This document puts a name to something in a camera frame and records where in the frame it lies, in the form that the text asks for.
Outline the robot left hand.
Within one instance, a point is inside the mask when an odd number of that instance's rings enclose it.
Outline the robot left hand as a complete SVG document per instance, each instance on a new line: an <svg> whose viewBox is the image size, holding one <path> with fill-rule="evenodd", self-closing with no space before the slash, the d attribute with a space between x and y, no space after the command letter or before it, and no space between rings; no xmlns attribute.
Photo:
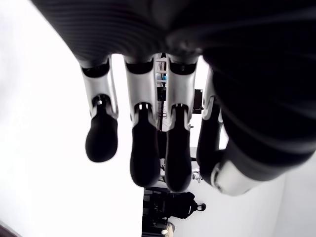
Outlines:
<svg viewBox="0 0 316 237"><path fill-rule="evenodd" d="M238 196L301 166L316 151L316 3L313 0L36 0L76 57L91 115L86 154L118 148L111 56L124 58L132 150L141 187L160 174L157 53L167 57L165 182L192 178L190 119L198 58L209 65L197 162L203 179Z"/></svg>

